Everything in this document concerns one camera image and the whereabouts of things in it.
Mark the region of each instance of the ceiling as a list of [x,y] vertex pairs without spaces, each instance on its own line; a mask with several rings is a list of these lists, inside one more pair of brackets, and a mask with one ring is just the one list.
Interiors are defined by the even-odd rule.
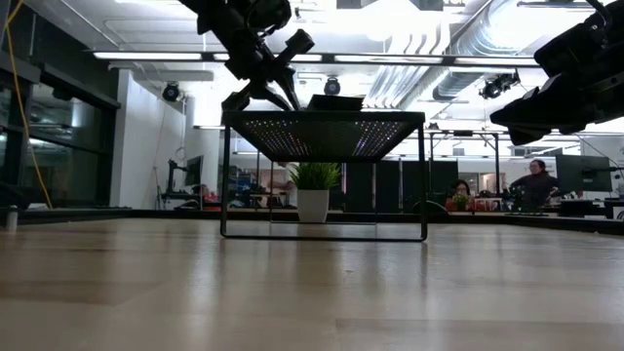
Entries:
[[[209,32],[197,35],[195,14],[181,5],[147,5],[149,1],[123,0],[26,0],[41,16],[50,20],[72,36],[79,39],[93,50],[99,51],[207,51],[223,52],[223,48]],[[590,12],[570,13],[566,10],[542,9],[529,13],[517,10],[518,0],[493,0],[494,2],[513,3],[513,8],[497,20],[484,21],[476,17],[466,32],[478,31],[480,27],[489,30],[490,39],[496,39],[510,46],[517,44],[516,51],[510,55],[532,55],[550,38],[566,28],[589,16]],[[466,35],[459,31],[463,24],[472,18],[485,5],[487,0],[448,0],[452,4],[465,7],[454,8],[443,13],[421,12],[409,0],[377,0],[362,10],[337,10],[335,0],[318,0],[313,4],[318,11],[301,12],[301,19],[293,19],[286,28],[277,31],[267,39],[267,44],[274,52],[284,48],[284,42],[298,29],[304,28],[313,37],[316,46],[314,53],[408,53],[436,54],[449,50],[449,43]],[[531,23],[540,21],[548,25],[536,26]],[[122,68],[132,69],[138,80],[143,80],[160,89],[165,82],[166,72],[193,72],[198,81],[181,82],[181,87],[190,95],[201,96],[219,91],[222,98],[238,90],[244,84],[215,62],[170,62],[170,63],[115,63]],[[386,84],[381,100],[397,99],[399,94],[406,94],[414,87],[426,84],[424,77],[433,69],[426,67],[411,69],[409,74],[422,77],[419,80],[401,79],[402,74],[395,72],[394,81],[383,81],[385,68],[376,65],[358,64],[301,64],[293,65],[297,69],[296,90],[302,105],[313,94],[322,94],[328,76],[337,76],[342,86],[342,95],[372,96],[374,89]],[[425,111],[428,118],[449,129],[482,128],[500,129],[491,126],[488,116],[504,104],[521,97],[527,89],[541,86],[546,76],[539,69],[521,69],[521,86],[514,87],[502,97],[484,101],[479,97],[483,79],[491,73],[482,73],[481,79],[473,81],[451,101],[433,101],[431,89],[424,89],[418,95],[411,94],[409,103],[402,104],[404,110]],[[268,103],[257,102],[253,109],[271,109]]]

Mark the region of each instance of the perforated tabletop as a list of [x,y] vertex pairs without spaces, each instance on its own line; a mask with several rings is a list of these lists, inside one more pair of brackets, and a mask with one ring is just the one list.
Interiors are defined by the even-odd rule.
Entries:
[[273,162],[378,162],[422,112],[224,111],[222,122]]

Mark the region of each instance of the computer monitor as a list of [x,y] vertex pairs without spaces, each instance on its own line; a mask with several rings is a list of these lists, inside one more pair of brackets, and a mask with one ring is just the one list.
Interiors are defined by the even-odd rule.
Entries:
[[197,156],[186,161],[186,178],[184,179],[184,185],[193,186],[201,184],[203,163],[204,156]]
[[557,155],[557,177],[562,191],[611,192],[606,157]]

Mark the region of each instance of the potted plant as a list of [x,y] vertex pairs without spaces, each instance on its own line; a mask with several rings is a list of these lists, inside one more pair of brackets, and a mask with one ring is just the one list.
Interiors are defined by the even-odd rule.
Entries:
[[330,188],[337,184],[340,171],[334,163],[302,163],[293,166],[291,178],[297,188],[299,220],[324,223],[330,206]]
[[457,206],[458,211],[466,211],[466,205],[470,202],[470,197],[466,194],[455,194],[452,197],[452,201]]

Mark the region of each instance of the yellow cable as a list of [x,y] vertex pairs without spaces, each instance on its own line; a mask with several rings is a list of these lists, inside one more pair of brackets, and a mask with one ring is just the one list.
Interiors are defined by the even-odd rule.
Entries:
[[[16,85],[16,95],[18,96],[18,105],[19,112],[21,114],[21,121],[23,122],[23,133],[26,136],[26,140],[30,145],[30,130],[28,129],[28,121],[26,120],[26,113],[23,108],[23,101],[21,100],[21,92],[20,92],[20,79],[18,77],[18,70],[16,69],[16,59],[13,53],[13,38],[11,37],[11,22],[15,19],[18,11],[23,5],[23,0],[19,0],[13,12],[7,18],[7,23],[5,24],[5,29],[7,31],[7,41],[9,43],[9,57],[11,58],[11,67],[13,68],[13,82]],[[48,189],[46,188],[46,184],[43,182],[43,178],[41,177],[41,172],[39,171],[39,165],[37,164],[37,158],[35,157],[35,149],[30,145],[30,155],[32,156],[32,164],[35,166],[35,171],[37,173],[37,177],[39,178],[39,184],[43,189],[44,194],[46,195],[46,201],[48,202],[48,208],[52,209],[52,201],[50,200],[50,195],[48,194]]]

